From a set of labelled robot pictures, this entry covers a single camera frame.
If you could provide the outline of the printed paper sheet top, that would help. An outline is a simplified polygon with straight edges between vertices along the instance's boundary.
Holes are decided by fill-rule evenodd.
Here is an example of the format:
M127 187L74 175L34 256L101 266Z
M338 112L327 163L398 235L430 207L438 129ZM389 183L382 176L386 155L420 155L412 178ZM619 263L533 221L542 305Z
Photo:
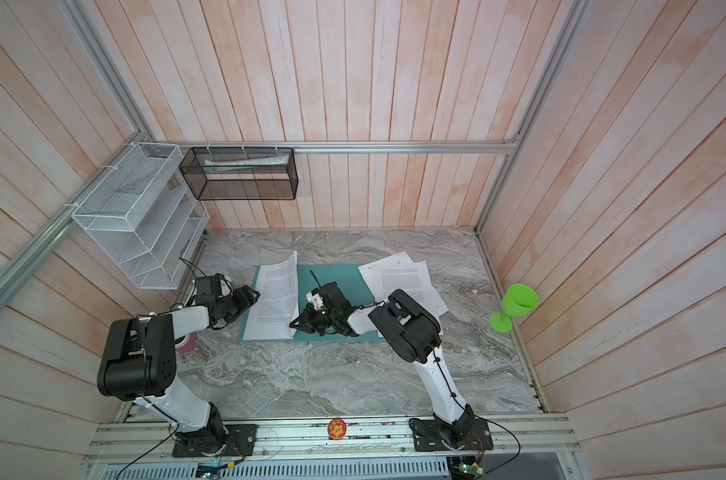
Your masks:
M292 340L290 323L299 315L297 252L280 263L260 266L254 289L260 297L249 308L242 340Z

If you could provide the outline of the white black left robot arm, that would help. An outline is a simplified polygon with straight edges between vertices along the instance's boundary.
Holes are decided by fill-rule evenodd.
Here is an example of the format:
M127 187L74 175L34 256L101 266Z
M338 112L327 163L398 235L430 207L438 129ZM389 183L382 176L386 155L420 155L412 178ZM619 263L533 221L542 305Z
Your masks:
M97 374L99 391L145 407L167 421L175 457L252 455L257 426L227 426L219 409L180 379L177 342L230 325L259 297L257 290L247 285L236 288L217 273L196 278L195 292L185 304L113 322Z

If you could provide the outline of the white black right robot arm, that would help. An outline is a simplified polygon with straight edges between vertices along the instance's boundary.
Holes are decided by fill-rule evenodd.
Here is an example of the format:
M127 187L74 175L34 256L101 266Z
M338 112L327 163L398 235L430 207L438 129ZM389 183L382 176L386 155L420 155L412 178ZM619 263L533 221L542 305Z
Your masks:
M395 354L413 365L432 402L433 417L408 421L419 452L491 450L488 423L480 419L458 392L441 347L441 326L435 316L402 289L383 300L354 306L335 282L312 290L304 310L289 327L307 334L359 336L356 322L368 319Z

